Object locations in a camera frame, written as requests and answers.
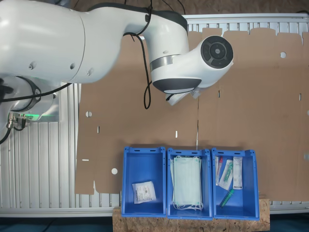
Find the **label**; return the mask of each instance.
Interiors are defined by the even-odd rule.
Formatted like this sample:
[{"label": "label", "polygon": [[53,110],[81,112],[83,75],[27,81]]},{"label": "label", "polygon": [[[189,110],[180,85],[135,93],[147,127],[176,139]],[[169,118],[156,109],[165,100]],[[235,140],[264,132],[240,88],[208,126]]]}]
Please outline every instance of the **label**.
[{"label": "label", "polygon": [[233,189],[242,189],[242,157],[233,158]]},{"label": "label", "polygon": [[155,201],[155,188],[152,181],[132,184],[134,191],[134,204]]}]

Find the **blue crate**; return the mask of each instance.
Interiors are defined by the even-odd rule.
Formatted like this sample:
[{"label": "blue crate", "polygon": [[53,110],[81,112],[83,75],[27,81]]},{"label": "blue crate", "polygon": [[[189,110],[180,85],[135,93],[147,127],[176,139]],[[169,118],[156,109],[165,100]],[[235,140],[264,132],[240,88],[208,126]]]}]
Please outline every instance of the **blue crate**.
[{"label": "blue crate", "polygon": [[[176,156],[199,156],[201,157],[201,187],[202,187],[202,202],[204,208],[200,210],[177,210],[173,206],[173,182],[170,173],[170,159]],[[212,189],[211,189],[211,154],[210,151],[205,150],[174,150],[168,149],[168,197],[167,209],[168,218],[173,219],[198,219],[198,220],[212,220]]]},{"label": "blue crate", "polygon": [[[233,157],[242,157],[242,189],[234,190],[233,196],[227,204],[221,208],[220,203],[228,193],[227,190],[216,186],[215,156],[222,156],[223,163],[219,177],[221,178],[226,160]],[[257,167],[255,151],[223,151],[213,148],[212,158],[212,182],[213,182],[213,217],[221,219],[259,220],[259,190],[257,182]]]},{"label": "blue crate", "polygon": [[[123,217],[166,217],[166,151],[164,147],[124,149]],[[134,204],[132,184],[152,181],[156,200]]]}]

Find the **brown cardboard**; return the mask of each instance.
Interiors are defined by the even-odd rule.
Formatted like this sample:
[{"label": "brown cardboard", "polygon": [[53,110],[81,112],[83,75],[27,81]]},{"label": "brown cardboard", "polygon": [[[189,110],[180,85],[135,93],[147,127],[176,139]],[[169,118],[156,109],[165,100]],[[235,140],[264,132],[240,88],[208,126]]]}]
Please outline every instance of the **brown cardboard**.
[{"label": "brown cardboard", "polygon": [[[190,32],[190,49],[202,37],[221,33]],[[198,105],[186,97],[171,107],[151,87],[149,110],[143,108],[140,44],[123,39],[111,73],[82,88],[75,193],[93,194],[93,181],[98,192],[118,193],[126,145],[195,148],[198,119],[199,148],[254,149],[260,192],[273,201],[309,200],[309,161],[304,160],[309,153],[309,34],[303,34],[304,45],[300,35],[276,35],[272,29],[252,29],[250,35],[228,31],[224,37],[233,46],[234,65],[202,92]],[[85,116],[87,111],[92,117]]]},{"label": "brown cardboard", "polygon": [[[191,32],[189,39],[190,48],[195,48],[201,34]],[[112,71],[82,86],[75,193],[94,194],[94,181],[99,193],[119,193],[125,146],[196,148],[198,100],[187,96],[171,107],[165,94],[151,85],[151,107],[145,110],[146,85],[140,42],[126,36]],[[118,170],[116,175],[112,168]]]},{"label": "brown cardboard", "polygon": [[199,147],[254,149],[260,192],[273,201],[308,201],[308,34],[304,46],[300,35],[272,29],[224,37],[234,65],[199,97]]}]

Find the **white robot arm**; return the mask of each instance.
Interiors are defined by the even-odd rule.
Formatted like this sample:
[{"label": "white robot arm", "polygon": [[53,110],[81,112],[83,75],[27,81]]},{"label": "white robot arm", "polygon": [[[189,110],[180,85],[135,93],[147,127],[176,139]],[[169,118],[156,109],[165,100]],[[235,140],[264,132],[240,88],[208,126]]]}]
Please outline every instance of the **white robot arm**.
[{"label": "white robot arm", "polygon": [[[103,78],[120,53],[126,33],[138,34],[149,20],[145,8],[101,3],[89,12],[29,0],[0,2],[0,131],[8,113],[42,114],[53,95],[1,103],[44,93],[61,82]],[[152,11],[146,39],[153,85],[168,100],[216,83],[233,64],[224,38],[211,36],[189,52],[187,21],[178,13]]]}]

